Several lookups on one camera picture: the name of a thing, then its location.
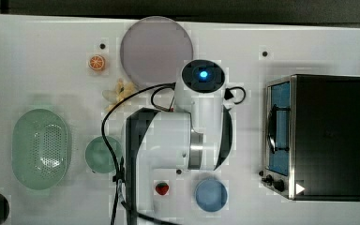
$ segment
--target orange slice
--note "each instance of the orange slice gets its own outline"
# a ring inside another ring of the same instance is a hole
[[[103,70],[105,67],[105,59],[101,55],[93,55],[89,60],[89,67],[93,70]]]

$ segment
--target white tabletop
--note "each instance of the white tabletop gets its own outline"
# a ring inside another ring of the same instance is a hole
[[[127,78],[119,58],[122,36],[135,21],[0,15],[0,193],[10,203],[5,224],[109,224],[114,184],[86,165],[87,144],[100,135],[108,102],[101,92]],[[216,172],[156,171],[170,184],[154,195],[158,217],[181,224],[360,224],[360,202],[290,202],[262,186],[263,87],[295,73],[360,75],[360,29],[180,22],[194,46],[194,58],[213,60],[230,83],[247,89],[232,111],[233,150]],[[94,75],[86,62],[104,42],[109,63]],[[147,105],[132,99],[112,116],[108,130],[119,138],[124,119]],[[69,124],[72,160],[64,179],[46,192],[27,190],[11,170],[11,135],[22,114],[52,105]],[[229,191],[221,211],[204,213],[193,191],[199,179],[215,176]],[[119,208],[116,224],[125,224]]]

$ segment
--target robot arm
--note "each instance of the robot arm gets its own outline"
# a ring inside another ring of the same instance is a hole
[[[228,156],[233,128],[223,107],[224,83],[225,75],[218,65],[192,61],[176,83],[174,112],[143,108],[127,119],[122,137],[130,209],[153,216],[154,169],[213,171]],[[128,210],[127,224],[147,221]]]

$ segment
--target black cable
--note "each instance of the black cable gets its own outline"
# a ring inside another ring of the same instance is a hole
[[[229,91],[231,90],[236,90],[236,89],[239,89],[241,90],[243,93],[244,93],[244,96],[242,97],[242,99],[240,101],[237,101],[237,102],[234,102],[235,105],[238,105],[238,104],[241,104],[245,98],[247,97],[247,92],[245,91],[245,89],[241,86],[236,86],[236,87],[231,87],[231,88],[227,88]]]
[[[162,111],[166,111],[166,112],[169,112],[169,111],[171,110],[171,106],[172,106],[172,104],[173,104],[173,99],[172,99],[172,103],[171,103],[171,106],[169,107],[169,109],[166,109],[166,108],[164,108],[164,107],[162,107],[162,106],[156,105],[155,102],[154,102],[154,97],[155,97],[155,95],[156,95],[158,92],[160,92],[160,91],[162,91],[162,90],[164,90],[164,89],[168,89],[168,88],[170,88],[170,89],[172,89],[172,90],[174,91],[174,85],[168,85],[168,86],[160,87],[159,89],[155,90],[154,93],[151,95],[151,104],[152,104],[155,108],[157,108],[157,109],[159,109],[159,110],[162,110]]]
[[[157,88],[157,87],[164,87],[164,86],[175,86],[175,82],[173,83],[163,83],[163,84],[158,84],[158,85],[154,85],[154,86],[151,86],[151,87],[147,87],[141,91],[138,91],[128,97],[125,97],[122,101],[120,101],[118,104],[116,104],[114,107],[112,107],[112,109],[106,114],[106,116],[104,117],[102,123],[101,123],[101,136],[103,137],[103,140],[105,142],[105,144],[107,145],[108,149],[110,150],[110,153],[111,153],[111,156],[112,156],[112,159],[113,159],[113,165],[115,166],[115,170],[116,170],[116,185],[118,186],[118,181],[119,180],[123,180],[123,177],[124,177],[124,169],[120,170],[119,168],[119,165],[118,165],[118,160],[116,159],[116,154],[114,153],[113,151],[113,148],[111,147],[110,143],[108,142],[107,140],[107,137],[105,135],[105,124],[108,120],[108,118],[110,117],[110,115],[113,113],[114,110],[116,110],[120,105],[122,105],[122,103],[124,103],[125,101],[139,95],[140,93],[143,93],[143,92],[146,92],[148,90],[151,90],[151,89],[154,89],[154,88]],[[116,190],[115,192],[115,199],[114,199],[114,203],[113,203],[113,208],[112,208],[112,218],[111,218],[111,224],[113,225],[114,221],[115,221],[115,217],[116,217],[116,207],[117,207],[117,204],[118,204],[118,191]],[[125,203],[125,202],[121,202],[121,204],[127,209],[127,210],[131,210],[128,205]],[[166,224],[166,225],[177,225],[177,224],[174,224],[174,223],[170,223],[170,222],[166,222],[166,221],[162,221],[162,220],[159,220],[159,219],[156,219],[156,218],[153,218],[153,217],[149,217],[147,215],[143,215],[143,214],[140,214],[140,213],[137,213],[137,212],[134,212],[137,214],[138,217],[140,218],[144,218],[146,220],[149,220],[149,221],[153,221],[153,222],[158,222],[160,224]]]

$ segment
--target black oven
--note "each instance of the black oven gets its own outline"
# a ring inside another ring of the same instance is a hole
[[[360,202],[360,77],[266,85],[262,182],[297,201]]]

